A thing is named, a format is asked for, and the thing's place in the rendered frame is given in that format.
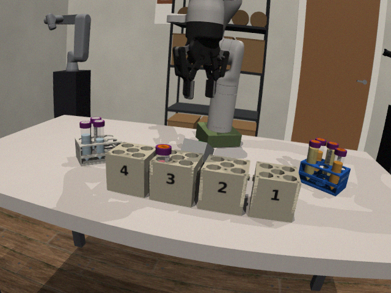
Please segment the blue tube rack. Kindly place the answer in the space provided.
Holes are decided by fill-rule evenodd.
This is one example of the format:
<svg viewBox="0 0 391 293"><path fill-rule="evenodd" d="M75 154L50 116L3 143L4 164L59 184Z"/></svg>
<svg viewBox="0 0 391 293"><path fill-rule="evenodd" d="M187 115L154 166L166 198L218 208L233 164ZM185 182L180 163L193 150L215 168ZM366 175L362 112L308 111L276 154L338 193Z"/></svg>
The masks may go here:
<svg viewBox="0 0 391 293"><path fill-rule="evenodd" d="M306 162L306 160L307 159L304 159L303 161L301 161L300 167L299 167L299 177L300 177L301 183L304 183L308 186L314 187L318 190L321 190L321 191L326 192L328 194L331 194L333 196L337 196L343 189L346 188L348 178L349 178L349 173L351 170L350 168L343 166L343 168L345 170L342 170L341 173L335 173L335 172L331 171L331 169L332 169L331 165L327 165L324 163L325 159L322 159L322 161L317 161L316 164L309 164ZM309 165L311 167L317 168L317 169L319 169L319 171L315 171L314 174L312 174L312 175L305 173L304 172L305 165ZM319 166L325 166L327 168L321 168ZM334 184L334 183L329 182L330 176L322 174L322 171L339 176L340 179L338 181L338 184ZM310 179L306 180L305 177L308 177ZM323 178L325 178L325 179L323 179ZM334 187L334 189L331 190L329 186Z"/></svg>

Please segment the conical tube with pink liquid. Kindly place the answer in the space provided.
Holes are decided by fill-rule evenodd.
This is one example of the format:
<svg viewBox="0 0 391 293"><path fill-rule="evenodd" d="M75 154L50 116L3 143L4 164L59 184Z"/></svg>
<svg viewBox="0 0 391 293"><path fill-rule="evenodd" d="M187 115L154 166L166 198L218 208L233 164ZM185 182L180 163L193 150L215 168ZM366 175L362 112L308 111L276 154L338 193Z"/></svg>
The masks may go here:
<svg viewBox="0 0 391 293"><path fill-rule="evenodd" d="M172 153L172 147L166 144L156 145L155 148L156 160L160 162L169 162Z"/></svg>

